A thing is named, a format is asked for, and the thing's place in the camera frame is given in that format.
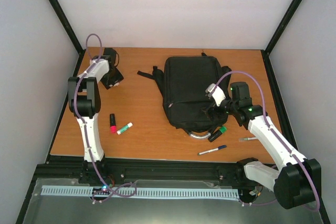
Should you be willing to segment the black student backpack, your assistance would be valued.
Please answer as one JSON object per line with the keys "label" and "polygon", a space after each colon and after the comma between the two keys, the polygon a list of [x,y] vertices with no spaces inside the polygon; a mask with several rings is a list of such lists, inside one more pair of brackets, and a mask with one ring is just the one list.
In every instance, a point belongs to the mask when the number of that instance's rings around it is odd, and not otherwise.
{"label": "black student backpack", "polygon": [[169,123],[186,133],[213,133],[227,122],[227,118],[209,118],[207,107],[213,100],[205,90],[214,83],[228,94],[230,72],[228,66],[221,66],[217,58],[201,56],[175,56],[167,58],[164,70],[154,66],[152,73],[138,72],[138,75],[155,81],[162,97],[163,110]]}

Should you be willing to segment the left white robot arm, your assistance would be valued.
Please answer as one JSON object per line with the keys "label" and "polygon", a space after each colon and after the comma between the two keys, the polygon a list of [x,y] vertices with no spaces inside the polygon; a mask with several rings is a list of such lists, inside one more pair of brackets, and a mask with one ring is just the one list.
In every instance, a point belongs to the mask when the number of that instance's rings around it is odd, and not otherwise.
{"label": "left white robot arm", "polygon": [[106,48],[102,56],[90,60],[82,74],[68,79],[69,109],[79,124],[84,146],[83,170],[86,176],[100,184],[108,180],[109,170],[99,137],[101,98],[98,84],[103,84],[107,90],[118,86],[124,79],[117,69],[118,64],[117,51]]}

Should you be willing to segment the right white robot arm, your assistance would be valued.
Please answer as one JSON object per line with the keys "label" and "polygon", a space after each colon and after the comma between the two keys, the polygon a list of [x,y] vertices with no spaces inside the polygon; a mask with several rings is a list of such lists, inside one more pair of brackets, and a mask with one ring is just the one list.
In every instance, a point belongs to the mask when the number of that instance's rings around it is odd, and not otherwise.
{"label": "right white robot arm", "polygon": [[252,103],[247,83],[234,82],[230,89],[232,96],[228,99],[224,91],[212,83],[206,89],[206,95],[215,106],[233,115],[240,126],[253,134],[276,165],[271,168],[260,161],[246,159],[243,161],[245,177],[271,190],[285,209],[315,202],[315,210],[319,210],[320,164],[295,149],[274,126],[265,109]]}

